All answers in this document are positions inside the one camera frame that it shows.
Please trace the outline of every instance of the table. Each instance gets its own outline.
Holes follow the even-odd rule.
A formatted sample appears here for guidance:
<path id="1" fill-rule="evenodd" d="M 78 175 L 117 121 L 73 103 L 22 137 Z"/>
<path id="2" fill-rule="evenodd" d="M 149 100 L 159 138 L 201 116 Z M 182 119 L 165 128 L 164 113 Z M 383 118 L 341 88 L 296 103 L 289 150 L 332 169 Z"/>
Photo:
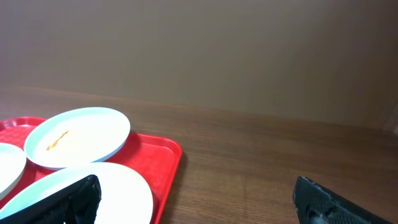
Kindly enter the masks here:
<path id="1" fill-rule="evenodd" d="M 298 223 L 299 175 L 398 223 L 398 139 L 371 129 L 25 86 L 0 88 L 0 119 L 86 106 L 126 114 L 184 155 L 162 223 Z"/>

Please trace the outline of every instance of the plate rim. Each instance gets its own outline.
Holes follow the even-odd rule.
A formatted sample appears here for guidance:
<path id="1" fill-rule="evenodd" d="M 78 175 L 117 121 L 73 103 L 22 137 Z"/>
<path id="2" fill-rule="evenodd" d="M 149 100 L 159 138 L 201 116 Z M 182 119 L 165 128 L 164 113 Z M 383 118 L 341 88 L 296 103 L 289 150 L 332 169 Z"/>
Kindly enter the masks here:
<path id="1" fill-rule="evenodd" d="M 30 184 L 30 185 L 29 185 L 28 187 L 26 187 L 24 190 L 21 190 L 17 195 L 15 195 L 10 201 L 7 202 L 7 203 L 3 206 L 3 208 L 0 209 L 0 219 L 2 219 L 2 218 L 1 218 L 1 216 L 2 216 L 1 214 L 4 212 L 4 209 L 7 208 L 11 203 L 15 203 L 15 202 L 13 202 L 13 201 L 15 201 L 15 200 L 19 197 L 20 194 L 23 194 L 24 192 L 28 191 L 28 190 L 29 190 L 30 188 L 32 188 L 33 186 L 35 186 L 35 185 L 37 185 L 37 184 L 40 184 L 40 183 L 43 182 L 43 181 L 46 181 L 46 179 L 51 178 L 51 177 L 54 176 L 54 175 L 62 175 L 64 172 L 68 172 L 68 171 L 70 171 L 71 169 L 72 169 L 72 170 L 78 170 L 78 169 L 87 168 L 87 167 L 90 167 L 90 166 L 115 166 L 115 167 L 120 167 L 120 168 L 123 168 L 123 169 L 126 168 L 126 169 L 129 169 L 131 172 L 135 173 L 137 176 L 139 176 L 139 177 L 144 181 L 144 183 L 146 184 L 145 188 L 148 190 L 148 196 L 149 196 L 149 198 L 150 198 L 150 200 L 149 200 L 149 202 L 148 202 L 148 203 L 150 204 L 150 215 L 149 215 L 148 223 L 150 223 L 150 221 L 152 220 L 152 214 L 153 214 L 153 211 L 154 211 L 154 196 L 153 196 L 153 194 L 152 194 L 152 190 L 150 189 L 148 182 L 145 180 L 145 178 L 144 178 L 143 176 L 140 175 L 140 173 L 138 173 L 138 172 L 135 171 L 134 169 L 132 169 L 132 168 L 130 168 L 130 167 L 127 167 L 127 166 L 124 166 L 124 165 L 122 165 L 122 164 L 117 164 L 117 163 L 113 163 L 113 162 L 91 162 L 91 163 L 88 163 L 88 164 L 84 164 L 84 165 L 82 165 L 82 166 L 67 167 L 67 168 L 65 168 L 65 169 L 56 171 L 56 172 L 54 172 L 54 173 L 51 173 L 51 174 L 49 174 L 49 175 L 47 175 L 47 176 L 41 178 L 40 180 L 38 180 L 38 181 L 36 181 L 36 182 Z"/>
<path id="2" fill-rule="evenodd" d="M 24 150 L 23 150 L 24 153 L 25 153 L 26 158 L 28 158 L 28 159 L 29 159 L 30 161 L 32 161 L 34 164 L 37 164 L 37 165 L 39 165 L 39 166 L 41 166 L 41 167 L 44 167 L 44 168 L 50 169 L 50 170 L 60 170 L 60 169 L 66 168 L 66 167 L 73 166 L 73 164 L 71 164 L 71 165 L 69 165 L 69 166 L 53 166 L 52 164 L 51 164 L 51 165 L 46 165 L 45 163 L 43 164 L 42 161 L 37 161 L 34 157 L 32 158 L 30 155 L 28 155 L 28 153 L 27 153 L 27 151 L 26 151 L 26 149 L 27 149 L 26 146 L 28 145 L 29 141 L 31 141 L 30 139 L 31 139 L 32 136 L 35 134 L 35 130 L 36 130 L 37 128 L 40 128 L 40 126 L 43 126 L 43 125 L 45 125 L 46 123 L 52 122 L 53 120 L 59 118 L 60 116 L 65 116 L 65 114 L 74 113 L 74 112 L 80 111 L 80 110 L 109 110 L 109 111 L 112 111 L 113 113 L 119 114 L 120 116 L 122 116 L 123 118 L 125 118 L 125 120 L 127 121 L 127 124 L 128 124 L 128 131 L 126 131 L 126 136 L 123 137 L 124 141 L 122 142 L 122 144 L 121 144 L 118 148 L 116 148 L 116 149 L 113 150 L 111 153 L 107 154 L 106 156 L 102 156 L 102 157 L 99 157 L 99 158 L 95 158 L 95 160 L 93 160 L 93 161 L 87 161 L 87 162 L 85 162 L 85 164 L 86 164 L 86 163 L 91 163 L 91 162 L 102 162 L 102 159 L 104 159 L 104 160 L 109 159 L 111 156 L 113 156 L 115 153 L 117 153 L 117 152 L 120 150 L 120 148 L 123 147 L 124 143 L 126 142 L 127 137 L 129 136 L 130 130 L 131 130 L 131 124 L 130 124 L 129 118 L 128 118 L 124 113 L 122 113 L 122 112 L 120 112 L 120 111 L 118 111 L 118 110 L 112 109 L 112 108 L 106 108 L 106 107 L 101 107 L 101 106 L 92 106 L 92 107 L 77 108 L 77 109 L 65 111 L 65 112 L 63 112 L 63 113 L 59 113 L 59 114 L 57 114 L 57 115 L 55 115 L 55 116 L 53 116 L 53 117 L 51 117 L 51 118 L 49 118 L 49 119 L 46 119 L 43 123 L 39 124 L 39 125 L 38 125 L 35 129 L 33 129 L 32 132 L 30 132 L 29 135 L 26 137 L 26 140 L 25 140 L 25 143 L 24 143 Z"/>
<path id="3" fill-rule="evenodd" d="M 9 194 L 9 192 L 11 192 L 11 191 L 14 189 L 14 187 L 15 187 L 15 186 L 18 184 L 18 182 L 21 180 L 21 177 L 22 177 L 22 175 L 23 175 L 23 173 L 24 173 L 24 171 L 25 171 L 26 160 L 27 160 L 27 158 L 26 158 L 26 156 L 25 156 L 25 154 L 24 154 L 24 151 L 23 151 L 20 147 L 18 147 L 18 146 L 15 146 L 15 145 L 9 144 L 9 143 L 4 143 L 4 142 L 0 142 L 0 146 L 6 146 L 6 147 L 8 147 L 9 149 L 11 149 L 11 150 L 17 152 L 16 154 L 18 154 L 18 157 L 21 158 L 21 162 L 22 162 L 22 160 L 23 160 L 23 166 L 21 166 L 21 167 L 18 169 L 18 175 L 15 176 L 15 178 L 12 178 L 11 183 L 8 184 L 7 187 L 5 187 L 4 189 L 0 189 L 0 200 L 2 200 L 5 196 L 7 196 L 7 195 Z"/>

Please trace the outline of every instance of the food residue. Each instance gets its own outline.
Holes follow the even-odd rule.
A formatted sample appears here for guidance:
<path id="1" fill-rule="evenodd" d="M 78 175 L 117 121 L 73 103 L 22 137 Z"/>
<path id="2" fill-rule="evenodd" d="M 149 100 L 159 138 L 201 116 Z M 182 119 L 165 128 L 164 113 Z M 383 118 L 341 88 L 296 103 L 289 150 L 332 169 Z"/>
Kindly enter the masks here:
<path id="1" fill-rule="evenodd" d="M 59 140 L 61 140 L 61 138 L 63 138 L 66 134 L 68 134 L 68 132 L 69 132 L 69 130 L 68 130 L 68 131 L 65 131 L 65 132 L 61 135 L 61 137 L 59 137 L 53 144 L 49 145 L 49 146 L 47 147 L 47 151 L 50 150 L 50 149 L 52 149 L 52 148 L 54 148 L 54 147 L 58 144 Z"/>

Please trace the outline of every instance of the empty plate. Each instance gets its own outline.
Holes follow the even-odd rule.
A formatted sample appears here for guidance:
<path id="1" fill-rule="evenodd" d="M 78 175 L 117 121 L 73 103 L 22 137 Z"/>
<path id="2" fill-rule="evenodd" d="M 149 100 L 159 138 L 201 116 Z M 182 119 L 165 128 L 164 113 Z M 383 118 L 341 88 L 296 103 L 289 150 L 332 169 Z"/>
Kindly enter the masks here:
<path id="1" fill-rule="evenodd" d="M 0 210 L 0 219 L 27 208 L 90 174 L 98 177 L 102 192 L 96 224 L 150 222 L 153 198 L 147 182 L 136 171 L 110 162 L 69 167 L 38 180 Z"/>
<path id="2" fill-rule="evenodd" d="M 0 200 L 21 179 L 26 164 L 24 151 L 12 144 L 0 143 Z"/>
<path id="3" fill-rule="evenodd" d="M 110 108 L 81 108 L 56 115 L 27 137 L 26 157 L 48 168 L 105 161 L 119 151 L 130 133 L 128 118 Z"/>

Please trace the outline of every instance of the red tray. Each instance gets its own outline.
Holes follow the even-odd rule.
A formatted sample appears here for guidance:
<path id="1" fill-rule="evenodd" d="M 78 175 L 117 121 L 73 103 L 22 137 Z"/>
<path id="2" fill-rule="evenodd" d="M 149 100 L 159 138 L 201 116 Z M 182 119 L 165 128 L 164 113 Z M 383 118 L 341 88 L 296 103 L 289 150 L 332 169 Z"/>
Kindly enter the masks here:
<path id="1" fill-rule="evenodd" d="M 0 121 L 0 142 L 23 149 L 29 133 L 44 121 L 43 118 L 33 117 Z M 171 139 L 131 132 L 120 151 L 107 160 L 128 166 L 145 178 L 154 196 L 152 224 L 159 223 L 181 155 L 181 147 Z M 0 209 L 31 183 L 53 172 L 28 160 L 19 183 L 0 200 Z"/>

